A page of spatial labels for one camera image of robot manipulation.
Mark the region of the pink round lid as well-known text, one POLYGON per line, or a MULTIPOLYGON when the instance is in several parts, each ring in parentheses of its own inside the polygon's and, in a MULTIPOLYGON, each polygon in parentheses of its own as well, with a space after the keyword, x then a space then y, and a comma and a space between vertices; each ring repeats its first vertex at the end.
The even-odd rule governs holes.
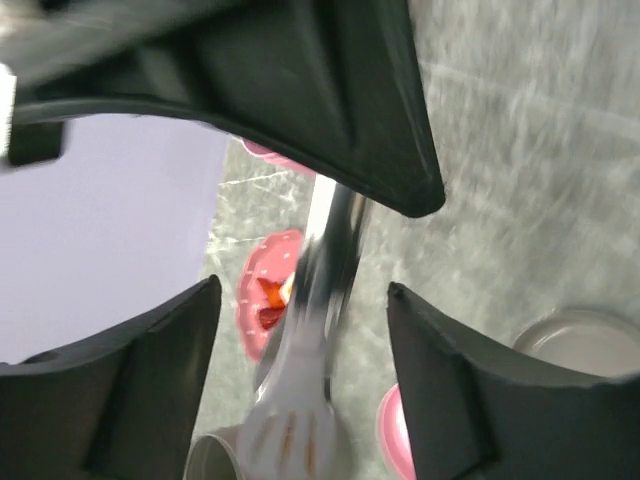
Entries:
POLYGON ((383 396, 376 414, 376 439, 387 468, 399 479, 416 474, 398 384, 383 396))

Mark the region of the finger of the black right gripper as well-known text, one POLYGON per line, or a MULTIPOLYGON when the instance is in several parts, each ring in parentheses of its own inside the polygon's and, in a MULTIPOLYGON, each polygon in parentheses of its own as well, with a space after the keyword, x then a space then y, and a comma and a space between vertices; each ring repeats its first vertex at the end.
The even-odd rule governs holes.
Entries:
POLYGON ((405 216, 445 187, 404 1, 62 1, 1 43, 2 162, 67 120, 134 114, 245 138, 405 216))

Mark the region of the sushi roll piece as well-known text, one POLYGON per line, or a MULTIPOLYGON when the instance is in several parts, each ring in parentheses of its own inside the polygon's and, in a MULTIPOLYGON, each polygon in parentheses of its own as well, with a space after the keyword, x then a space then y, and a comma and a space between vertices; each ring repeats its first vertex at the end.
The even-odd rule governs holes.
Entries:
POLYGON ((295 273, 292 272, 286 278, 286 280, 283 282, 283 284, 280 286, 279 296, 280 296, 284 306, 287 306, 289 301, 290 301, 290 298, 291 298, 291 295, 292 295, 292 290, 293 290, 294 278, 295 278, 295 273))

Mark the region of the red sausage piece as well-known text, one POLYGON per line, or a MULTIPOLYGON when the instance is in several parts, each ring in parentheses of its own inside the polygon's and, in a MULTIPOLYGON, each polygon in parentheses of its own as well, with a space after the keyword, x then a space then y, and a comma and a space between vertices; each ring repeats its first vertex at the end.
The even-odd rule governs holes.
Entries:
POLYGON ((257 312, 258 323, 263 330, 269 331, 277 325, 286 309, 279 296, 279 289, 283 283, 265 278, 258 278, 257 282, 267 302, 267 305, 257 312))

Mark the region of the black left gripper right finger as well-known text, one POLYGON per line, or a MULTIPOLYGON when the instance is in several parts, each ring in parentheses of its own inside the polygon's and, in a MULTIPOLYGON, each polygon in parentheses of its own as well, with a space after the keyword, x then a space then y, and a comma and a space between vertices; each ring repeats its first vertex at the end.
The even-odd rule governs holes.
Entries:
POLYGON ((420 479, 635 479, 639 378, 529 356, 452 319, 403 284, 388 328, 420 479))

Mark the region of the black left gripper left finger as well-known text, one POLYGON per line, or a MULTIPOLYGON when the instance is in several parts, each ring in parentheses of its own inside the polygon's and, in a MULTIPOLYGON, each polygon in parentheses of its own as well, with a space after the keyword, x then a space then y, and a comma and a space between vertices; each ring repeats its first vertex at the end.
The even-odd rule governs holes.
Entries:
POLYGON ((86 339, 1 367, 5 479, 179 479, 221 308, 216 276, 86 339))

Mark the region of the silver metal tongs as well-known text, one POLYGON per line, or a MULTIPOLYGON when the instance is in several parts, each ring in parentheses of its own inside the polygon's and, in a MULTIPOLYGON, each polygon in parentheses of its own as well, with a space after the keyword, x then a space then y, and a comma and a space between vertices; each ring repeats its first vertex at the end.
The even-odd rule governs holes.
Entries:
POLYGON ((327 479, 337 421, 325 393, 333 327, 353 285, 369 218, 368 199, 319 175, 284 330, 271 368, 237 437, 252 479, 327 479))

